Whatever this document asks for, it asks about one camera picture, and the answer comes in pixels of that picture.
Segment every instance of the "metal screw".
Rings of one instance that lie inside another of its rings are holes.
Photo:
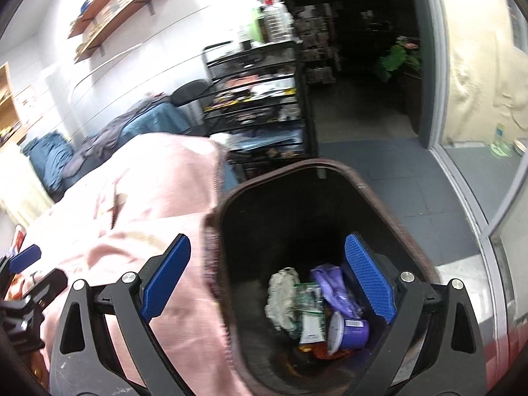
[[[408,271],[403,271],[401,274],[400,274],[400,278],[405,282],[405,283],[412,283],[414,281],[414,274],[412,272],[408,272]]]
[[[452,282],[451,282],[452,286],[457,289],[457,290],[461,290],[464,288],[464,283],[462,283],[458,278],[455,278]]]
[[[135,272],[127,272],[124,276],[121,277],[123,283],[132,283],[136,279]]]
[[[73,288],[75,290],[81,290],[84,287],[84,280],[77,280],[75,283],[73,283]]]

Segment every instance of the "purple plastic bag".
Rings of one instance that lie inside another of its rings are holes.
[[[347,318],[361,318],[363,312],[354,299],[348,296],[340,267],[328,263],[310,271],[312,280],[321,287],[323,298]]]

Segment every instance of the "white wall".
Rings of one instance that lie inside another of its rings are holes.
[[[17,95],[32,85],[36,94],[36,106],[44,116],[33,125],[23,144],[35,137],[41,137],[55,129],[65,132],[59,113],[55,107],[53,96],[49,91],[46,71],[40,59],[37,37],[33,36],[18,46],[0,55],[0,64],[9,63],[9,73],[13,94]]]
[[[0,258],[5,256],[11,247],[15,226],[9,215],[4,210],[0,210]]]
[[[257,0],[154,0],[155,15],[141,8],[88,60],[73,64],[83,37],[68,39],[70,22],[84,0],[55,0],[44,17],[38,42],[60,118],[76,144],[125,112],[146,92],[172,92],[205,76],[203,47],[232,38],[233,28]],[[68,98],[91,70],[135,44],[143,45],[97,71]]]
[[[450,88],[443,142],[491,143],[525,137],[528,55],[513,44],[506,0],[443,0],[449,36]]]

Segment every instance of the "white bottle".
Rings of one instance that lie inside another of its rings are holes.
[[[265,0],[264,16],[270,41],[279,42],[287,38],[282,7],[277,0]]]
[[[284,27],[284,39],[291,39],[293,34],[294,17],[288,11],[288,8],[281,0],[274,0],[274,6],[276,6],[281,13],[282,25]]]

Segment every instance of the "blue gripper pad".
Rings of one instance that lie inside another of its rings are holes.
[[[376,315],[392,322],[396,315],[392,287],[354,234],[346,237],[345,257]]]
[[[162,263],[143,289],[143,306],[140,313],[147,323],[152,317],[159,316],[165,308],[176,283],[191,259],[191,241],[185,235],[178,235],[162,257]]]
[[[20,274],[27,267],[40,259],[42,252],[36,245],[29,246],[9,260],[10,274]]]

